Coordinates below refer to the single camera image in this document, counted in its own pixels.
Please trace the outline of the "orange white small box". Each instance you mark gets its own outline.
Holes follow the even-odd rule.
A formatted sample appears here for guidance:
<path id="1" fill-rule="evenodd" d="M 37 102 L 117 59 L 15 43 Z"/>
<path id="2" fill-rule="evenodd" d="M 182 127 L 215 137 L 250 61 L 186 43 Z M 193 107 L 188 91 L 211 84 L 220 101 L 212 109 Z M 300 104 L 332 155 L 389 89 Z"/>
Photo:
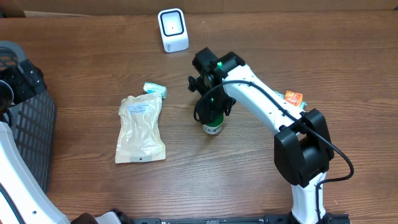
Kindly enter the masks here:
<path id="1" fill-rule="evenodd" d="M 303 95 L 301 93 L 287 90 L 285 93 L 285 101 L 299 107 L 303 102 Z"/>

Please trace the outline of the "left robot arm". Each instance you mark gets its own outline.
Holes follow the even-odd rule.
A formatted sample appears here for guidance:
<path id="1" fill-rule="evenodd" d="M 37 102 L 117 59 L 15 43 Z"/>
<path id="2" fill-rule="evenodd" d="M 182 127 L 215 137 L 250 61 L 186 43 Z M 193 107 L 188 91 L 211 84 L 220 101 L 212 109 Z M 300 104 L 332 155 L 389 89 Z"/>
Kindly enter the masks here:
<path id="1" fill-rule="evenodd" d="M 1 57 L 1 223 L 69 223 L 46 196 L 55 115 L 42 72 Z"/>

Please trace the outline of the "clear bag beige contents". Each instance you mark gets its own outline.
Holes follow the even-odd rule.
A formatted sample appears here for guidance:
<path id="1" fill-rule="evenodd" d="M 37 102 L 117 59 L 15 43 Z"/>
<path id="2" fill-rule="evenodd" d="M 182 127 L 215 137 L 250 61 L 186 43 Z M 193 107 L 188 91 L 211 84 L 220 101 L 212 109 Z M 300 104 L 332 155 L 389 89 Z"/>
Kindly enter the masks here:
<path id="1" fill-rule="evenodd" d="M 159 93 L 128 96 L 121 101 L 118 115 L 121 129 L 115 163 L 161 161 L 166 147 L 160 138 L 158 118 L 162 109 Z"/>

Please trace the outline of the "green wet wipes pack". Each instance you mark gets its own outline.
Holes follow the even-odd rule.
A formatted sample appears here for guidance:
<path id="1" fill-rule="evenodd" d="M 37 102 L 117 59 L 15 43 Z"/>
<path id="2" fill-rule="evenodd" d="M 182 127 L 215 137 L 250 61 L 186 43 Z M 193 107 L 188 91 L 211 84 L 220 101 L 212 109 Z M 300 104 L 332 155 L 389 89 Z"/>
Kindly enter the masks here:
<path id="1" fill-rule="evenodd" d="M 285 100 L 285 94 L 279 93 L 278 91 L 274 91 L 274 93 L 277 96 L 279 96 L 280 98 L 283 98 Z M 300 108 L 301 110 L 304 110 L 306 106 L 307 106 L 307 103 L 303 101 L 301 106 L 299 106 L 298 108 Z"/>

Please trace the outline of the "teal white tissue pack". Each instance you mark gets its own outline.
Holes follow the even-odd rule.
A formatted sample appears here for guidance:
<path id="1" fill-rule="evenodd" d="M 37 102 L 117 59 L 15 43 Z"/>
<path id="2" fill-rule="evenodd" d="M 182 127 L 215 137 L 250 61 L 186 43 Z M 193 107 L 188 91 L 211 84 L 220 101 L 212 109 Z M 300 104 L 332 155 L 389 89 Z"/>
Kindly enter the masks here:
<path id="1" fill-rule="evenodd" d="M 167 88 L 156 83 L 145 82 L 143 90 L 146 93 L 158 93 L 162 96 L 163 99 L 166 99 L 166 97 L 168 96 Z"/>

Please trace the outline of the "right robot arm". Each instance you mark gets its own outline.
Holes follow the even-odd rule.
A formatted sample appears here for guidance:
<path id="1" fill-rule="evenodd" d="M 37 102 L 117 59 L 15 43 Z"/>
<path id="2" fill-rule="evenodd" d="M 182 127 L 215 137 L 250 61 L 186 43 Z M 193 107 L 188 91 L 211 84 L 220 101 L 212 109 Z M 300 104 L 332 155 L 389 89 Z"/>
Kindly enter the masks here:
<path id="1" fill-rule="evenodd" d="M 244 105 L 274 136 L 274 164 L 291 184 L 294 205 L 291 223 L 326 223 L 322 181 L 334 152 L 325 117 L 316 109 L 305 112 L 278 96 L 233 52 L 218 58 L 209 48 L 195 54 L 199 77 L 189 77 L 189 90 L 201 98 L 194 118 L 219 127 L 235 102 Z"/>

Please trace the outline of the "green lid jar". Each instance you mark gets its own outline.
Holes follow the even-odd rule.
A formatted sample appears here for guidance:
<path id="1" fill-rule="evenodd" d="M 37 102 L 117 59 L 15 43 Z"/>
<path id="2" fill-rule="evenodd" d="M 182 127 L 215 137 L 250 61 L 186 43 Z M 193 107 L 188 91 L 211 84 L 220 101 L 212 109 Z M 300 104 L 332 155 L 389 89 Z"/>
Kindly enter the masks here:
<path id="1" fill-rule="evenodd" d="M 221 132 L 223 121 L 224 116 L 220 115 L 212 123 L 203 124 L 202 128 L 207 134 L 216 135 Z"/>

